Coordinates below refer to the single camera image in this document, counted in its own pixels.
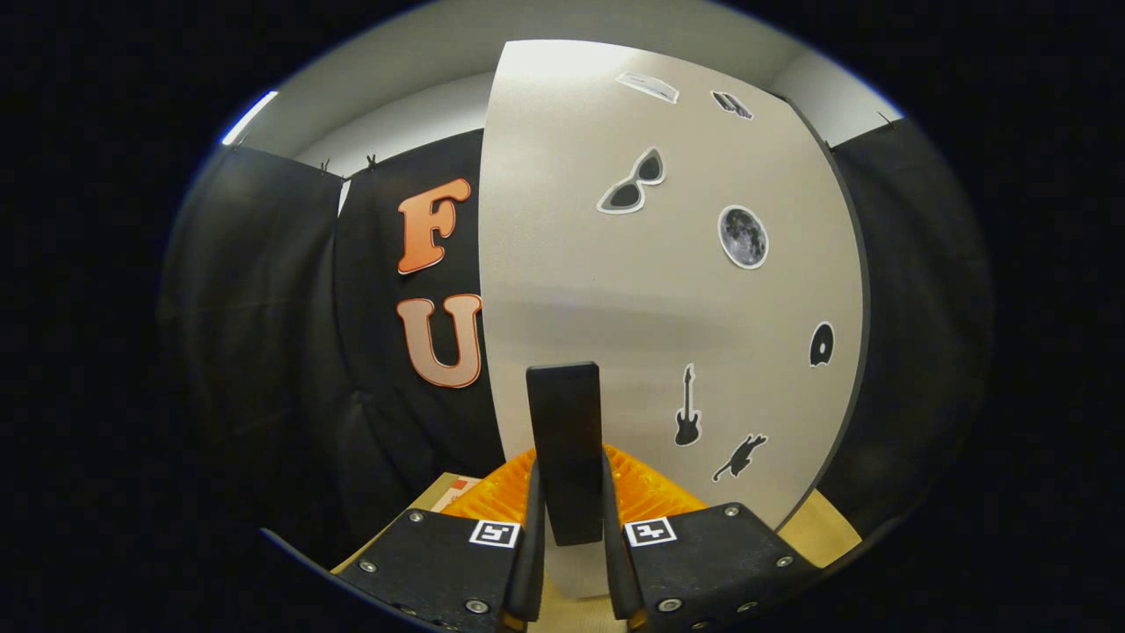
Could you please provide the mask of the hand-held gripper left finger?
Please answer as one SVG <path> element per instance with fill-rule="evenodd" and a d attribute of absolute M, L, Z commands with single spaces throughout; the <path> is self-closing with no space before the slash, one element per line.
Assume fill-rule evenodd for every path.
<path fill-rule="evenodd" d="M 544 584 L 541 492 L 526 450 L 439 510 L 402 512 L 333 580 L 425 632 L 524 632 Z"/>

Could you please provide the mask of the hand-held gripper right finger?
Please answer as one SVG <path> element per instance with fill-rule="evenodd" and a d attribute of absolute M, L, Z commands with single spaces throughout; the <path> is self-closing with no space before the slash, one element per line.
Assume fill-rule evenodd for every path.
<path fill-rule="evenodd" d="M 824 570 L 739 501 L 684 512 L 654 469 L 604 446 L 608 594 L 630 632 L 739 632 Z"/>

